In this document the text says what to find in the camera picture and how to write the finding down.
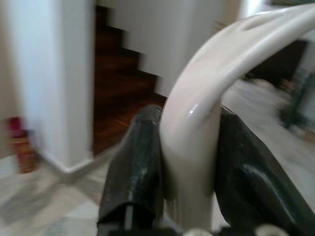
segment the red object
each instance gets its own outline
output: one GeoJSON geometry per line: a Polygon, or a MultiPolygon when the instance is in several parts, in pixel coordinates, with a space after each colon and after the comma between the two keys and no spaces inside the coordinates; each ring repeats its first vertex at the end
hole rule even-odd
{"type": "Polygon", "coordinates": [[[11,138],[20,138],[25,135],[25,130],[19,117],[10,118],[8,120],[8,128],[11,138]]]}
{"type": "Polygon", "coordinates": [[[36,157],[29,142],[28,133],[22,126],[19,117],[8,120],[8,129],[11,136],[11,144],[18,157],[20,173],[29,173],[36,168],[36,157]]]}

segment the marble floor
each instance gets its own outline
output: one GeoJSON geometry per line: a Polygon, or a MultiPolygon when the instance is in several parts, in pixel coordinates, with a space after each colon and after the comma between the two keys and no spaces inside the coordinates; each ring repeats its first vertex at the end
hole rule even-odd
{"type": "MultiPolygon", "coordinates": [[[[222,103],[237,113],[268,146],[315,211],[315,145],[281,126],[278,107],[285,96],[271,86],[238,81],[222,103]]],[[[14,157],[0,160],[0,236],[88,236],[96,234],[98,203],[110,159],[65,185],[44,165],[31,174],[16,174],[14,157]]],[[[226,225],[217,201],[213,229],[226,225]]]]}

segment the wooden stair step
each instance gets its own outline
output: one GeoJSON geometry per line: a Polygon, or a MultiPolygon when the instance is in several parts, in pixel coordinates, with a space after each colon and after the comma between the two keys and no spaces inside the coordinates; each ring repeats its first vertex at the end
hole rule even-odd
{"type": "Polygon", "coordinates": [[[120,49],[113,54],[95,56],[95,73],[110,71],[134,71],[139,64],[140,54],[127,49],[120,49]]]}
{"type": "Polygon", "coordinates": [[[109,26],[106,26],[102,31],[97,31],[95,35],[95,53],[103,54],[120,49],[123,44],[123,34],[123,30],[109,26]]]}
{"type": "Polygon", "coordinates": [[[96,6],[95,7],[95,26],[96,30],[102,30],[107,22],[110,9],[107,7],[96,6]]]}
{"type": "Polygon", "coordinates": [[[94,116],[94,154],[120,142],[134,116],[149,104],[164,106],[164,102],[149,96],[147,99],[111,109],[106,114],[94,116]]]}
{"type": "Polygon", "coordinates": [[[126,75],[108,75],[96,78],[94,109],[106,111],[109,106],[119,106],[154,92],[154,83],[145,78],[126,75]]]}

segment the white curved handle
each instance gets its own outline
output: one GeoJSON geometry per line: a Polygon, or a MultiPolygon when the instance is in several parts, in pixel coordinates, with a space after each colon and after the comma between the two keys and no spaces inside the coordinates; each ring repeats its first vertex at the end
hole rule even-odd
{"type": "Polygon", "coordinates": [[[220,97],[240,76],[315,27],[315,4],[242,19],[206,42],[180,75],[160,123],[169,215],[210,228],[220,97]]]}

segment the wooden staircase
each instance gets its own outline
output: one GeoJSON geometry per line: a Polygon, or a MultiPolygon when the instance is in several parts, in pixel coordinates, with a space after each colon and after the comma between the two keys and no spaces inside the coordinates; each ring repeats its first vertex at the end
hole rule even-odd
{"type": "Polygon", "coordinates": [[[94,155],[116,144],[147,104],[164,105],[154,94],[157,77],[138,70],[141,54],[122,48],[124,31],[108,26],[108,8],[97,6],[94,63],[94,155]]]}

